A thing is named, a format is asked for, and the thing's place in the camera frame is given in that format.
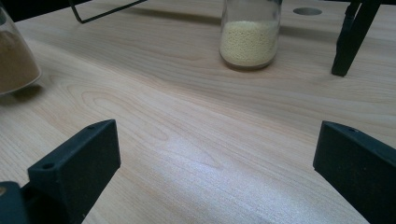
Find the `round hole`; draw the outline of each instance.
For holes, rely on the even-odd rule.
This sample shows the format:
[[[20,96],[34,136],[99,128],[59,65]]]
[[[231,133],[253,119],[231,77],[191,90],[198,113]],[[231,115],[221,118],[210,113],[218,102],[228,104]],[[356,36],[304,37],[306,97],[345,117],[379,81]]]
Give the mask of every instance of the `round hole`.
[[[299,7],[295,8],[293,12],[303,16],[316,16],[322,13],[320,9],[314,7]]]
[[[5,193],[6,193],[6,191],[7,191],[7,189],[6,189],[6,188],[4,188],[4,187],[0,187],[0,196],[2,196],[3,194],[5,194]]]
[[[48,170],[48,169],[50,169],[50,168],[52,168],[54,166],[55,166],[55,164],[53,164],[53,163],[47,163],[47,164],[43,165],[43,169],[44,170]]]

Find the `black stand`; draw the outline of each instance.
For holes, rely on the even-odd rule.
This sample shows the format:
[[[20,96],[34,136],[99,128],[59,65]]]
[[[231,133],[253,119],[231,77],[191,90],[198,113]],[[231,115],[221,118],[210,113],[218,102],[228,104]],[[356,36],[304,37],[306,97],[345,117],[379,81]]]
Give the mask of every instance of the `black stand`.
[[[347,74],[381,3],[382,0],[363,0],[362,3],[360,0],[352,0],[346,9],[343,28],[337,40],[332,74],[339,77]]]

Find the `black metal rod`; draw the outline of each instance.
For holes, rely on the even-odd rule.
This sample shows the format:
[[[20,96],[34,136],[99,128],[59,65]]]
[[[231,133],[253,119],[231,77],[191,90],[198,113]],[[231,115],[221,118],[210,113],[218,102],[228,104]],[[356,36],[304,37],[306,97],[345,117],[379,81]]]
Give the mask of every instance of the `black metal rod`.
[[[135,2],[132,2],[131,4],[128,4],[128,5],[125,5],[125,6],[122,6],[122,7],[116,7],[116,8],[114,8],[114,9],[111,9],[111,10],[109,10],[109,11],[107,11],[107,12],[104,12],[104,13],[102,13],[102,14],[99,14],[99,15],[97,15],[97,16],[93,16],[93,17],[88,18],[88,19],[86,19],[86,20],[83,20],[83,19],[78,15],[78,11],[77,11],[77,9],[76,9],[76,5],[74,4],[73,0],[68,0],[68,1],[69,1],[70,7],[71,7],[72,10],[73,10],[73,13],[75,14],[75,17],[76,17],[77,21],[79,21],[80,23],[83,24],[83,23],[87,23],[87,22],[89,22],[89,21],[97,20],[97,19],[99,19],[99,18],[102,18],[102,17],[107,16],[107,15],[109,15],[109,14],[112,14],[112,13],[114,13],[114,12],[118,12],[118,11],[124,10],[125,8],[132,7],[132,6],[135,6],[135,5],[137,5],[137,4],[146,2],[146,1],[148,1],[148,0],[137,0],[137,1],[135,1]]]
[[[350,28],[352,27],[353,21],[355,20],[356,12],[358,11],[360,6],[361,6],[360,0],[352,0],[350,5],[346,9],[346,16],[344,18],[343,27],[342,27],[341,33],[337,39],[337,49],[336,49],[337,53],[340,51],[341,47],[344,45],[346,36],[349,35]]]
[[[356,1],[352,2],[353,7],[349,7],[349,10],[346,10],[345,27],[343,27],[338,40],[339,43],[337,43],[337,51],[332,65],[332,74],[339,77],[344,77],[347,74],[381,3],[382,0],[363,1],[356,18],[352,16],[354,10],[356,10]]]

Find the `light wooden surface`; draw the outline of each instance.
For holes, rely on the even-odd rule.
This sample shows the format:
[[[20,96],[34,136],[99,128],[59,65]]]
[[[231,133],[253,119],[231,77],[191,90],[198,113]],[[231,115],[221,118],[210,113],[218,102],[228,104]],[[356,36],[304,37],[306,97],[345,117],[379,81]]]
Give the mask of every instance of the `light wooden surface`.
[[[254,72],[219,57],[221,0],[149,0],[84,25],[70,8],[19,22],[43,77],[0,98],[0,181],[24,185],[34,162],[115,119],[122,166],[84,223],[365,223],[312,162],[323,120],[396,147],[396,7],[380,8],[335,77],[346,8],[284,1],[276,60]]]

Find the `granular powder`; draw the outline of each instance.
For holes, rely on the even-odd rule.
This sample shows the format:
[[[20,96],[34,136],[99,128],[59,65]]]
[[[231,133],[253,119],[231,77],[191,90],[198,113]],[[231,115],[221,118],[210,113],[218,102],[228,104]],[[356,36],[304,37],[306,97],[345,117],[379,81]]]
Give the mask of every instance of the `granular powder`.
[[[278,24],[275,21],[230,21],[223,27],[220,54],[230,64],[267,65],[276,55]]]
[[[40,69],[24,41],[0,31],[0,94],[27,86],[39,76]]]

